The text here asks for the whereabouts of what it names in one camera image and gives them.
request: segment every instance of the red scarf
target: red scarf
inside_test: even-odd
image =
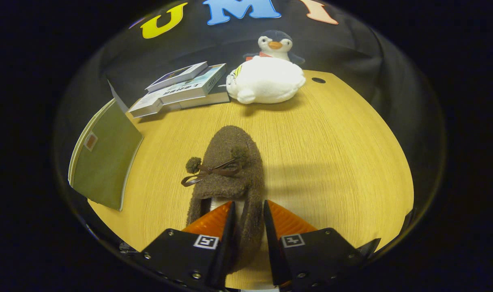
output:
[[[267,54],[265,54],[265,53],[263,53],[263,52],[259,52],[259,56],[260,56],[260,57],[272,57],[272,56],[267,55]],[[247,57],[247,58],[246,58],[246,61],[248,61],[248,60],[252,60],[253,58],[254,58],[254,57]]]

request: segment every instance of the letter m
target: letter m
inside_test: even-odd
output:
[[[247,10],[252,6],[252,12],[249,14],[252,18],[279,18],[278,13],[271,0],[206,0],[205,5],[209,5],[211,9],[211,19],[207,22],[210,26],[214,24],[222,24],[230,20],[230,16],[226,16],[223,11],[226,10],[236,18],[243,18],[247,14]]]

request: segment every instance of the slipper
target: slipper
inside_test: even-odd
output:
[[[237,256],[231,270],[244,268],[259,250],[264,230],[263,162],[255,142],[243,129],[225,126],[211,139],[203,161],[192,157],[186,169],[195,174],[182,180],[186,187],[194,185],[187,225],[219,205],[235,201]]]

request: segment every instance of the table surface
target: table surface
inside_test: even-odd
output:
[[[264,198],[318,229],[332,227],[354,247],[396,237],[413,207],[405,155],[378,113],[331,73],[304,71],[306,84],[273,105],[230,103],[133,119],[144,135],[121,212],[89,201],[122,240],[143,250],[167,228],[183,229],[193,187],[185,163],[202,157],[223,126],[243,128],[265,168]],[[317,83],[312,77],[322,78]],[[228,275],[227,287],[274,288],[266,235],[252,264]]]

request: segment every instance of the white seal plush toy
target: white seal plush toy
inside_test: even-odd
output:
[[[302,69],[279,58],[255,56],[227,76],[231,98],[248,104],[289,100],[306,82]]]

